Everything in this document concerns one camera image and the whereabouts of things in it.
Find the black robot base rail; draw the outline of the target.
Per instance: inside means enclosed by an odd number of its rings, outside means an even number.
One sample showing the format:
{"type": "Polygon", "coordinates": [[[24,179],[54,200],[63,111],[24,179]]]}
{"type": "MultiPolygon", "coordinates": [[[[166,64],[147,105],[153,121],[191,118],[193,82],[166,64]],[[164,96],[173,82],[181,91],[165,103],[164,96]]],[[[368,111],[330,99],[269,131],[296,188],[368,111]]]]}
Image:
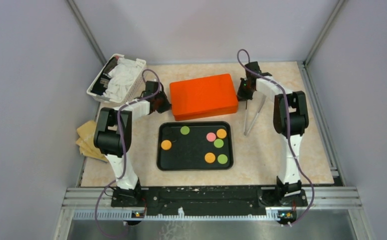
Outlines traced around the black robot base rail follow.
{"type": "Polygon", "coordinates": [[[242,218],[267,217],[288,224],[297,219],[297,209],[309,205],[306,193],[282,196],[274,186],[153,186],[134,190],[112,189],[113,208],[132,211],[132,217],[242,218]]]}

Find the orange cookie box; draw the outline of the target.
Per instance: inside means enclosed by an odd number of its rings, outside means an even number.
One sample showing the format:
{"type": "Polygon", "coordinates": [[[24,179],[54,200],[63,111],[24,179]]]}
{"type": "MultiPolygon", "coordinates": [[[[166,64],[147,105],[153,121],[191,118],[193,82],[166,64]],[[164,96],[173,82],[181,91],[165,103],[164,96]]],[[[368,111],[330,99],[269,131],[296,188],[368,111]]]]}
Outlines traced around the orange cookie box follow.
{"type": "Polygon", "coordinates": [[[200,118],[228,115],[228,114],[234,114],[237,111],[238,111],[237,105],[224,107],[224,108],[206,109],[200,112],[180,110],[174,107],[172,108],[172,114],[176,121],[186,121],[186,120],[194,120],[194,119],[200,119],[200,118]]]}

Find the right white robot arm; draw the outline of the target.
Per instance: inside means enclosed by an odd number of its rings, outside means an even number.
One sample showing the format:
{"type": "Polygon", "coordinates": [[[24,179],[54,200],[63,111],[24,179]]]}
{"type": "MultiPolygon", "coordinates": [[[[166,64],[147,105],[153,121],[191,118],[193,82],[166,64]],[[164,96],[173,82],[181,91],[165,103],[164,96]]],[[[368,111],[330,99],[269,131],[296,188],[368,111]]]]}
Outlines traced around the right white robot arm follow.
{"type": "Polygon", "coordinates": [[[281,169],[276,176],[274,198],[279,205],[288,206],[302,190],[300,148],[309,126],[306,94],[284,87],[270,73],[262,72],[256,61],[241,66],[245,77],[240,79],[238,100],[252,100],[255,92],[273,98],[273,128],[282,143],[281,169]]]}

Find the orange box lid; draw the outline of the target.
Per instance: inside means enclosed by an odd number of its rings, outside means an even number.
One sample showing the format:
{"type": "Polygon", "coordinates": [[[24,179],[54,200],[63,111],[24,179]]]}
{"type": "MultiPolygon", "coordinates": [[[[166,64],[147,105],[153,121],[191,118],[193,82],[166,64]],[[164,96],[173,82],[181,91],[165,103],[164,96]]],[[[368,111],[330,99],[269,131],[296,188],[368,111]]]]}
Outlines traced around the orange box lid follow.
{"type": "Polygon", "coordinates": [[[171,82],[169,91],[172,109],[196,113],[239,106],[234,83],[228,73],[171,82]]]}

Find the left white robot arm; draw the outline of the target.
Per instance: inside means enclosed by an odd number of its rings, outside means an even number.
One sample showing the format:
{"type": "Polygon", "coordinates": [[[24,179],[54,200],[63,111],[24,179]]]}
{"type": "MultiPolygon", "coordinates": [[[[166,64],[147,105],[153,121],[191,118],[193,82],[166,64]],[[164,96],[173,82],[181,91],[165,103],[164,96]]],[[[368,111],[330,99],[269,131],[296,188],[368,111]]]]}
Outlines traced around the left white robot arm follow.
{"type": "Polygon", "coordinates": [[[94,132],[93,144],[105,156],[115,175],[116,189],[130,207],[142,200],[137,190],[139,178],[133,170],[128,152],[132,144],[133,121],[154,112],[159,114],[171,109],[170,101],[159,81],[147,81],[141,96],[117,108],[103,107],[94,132]]]}

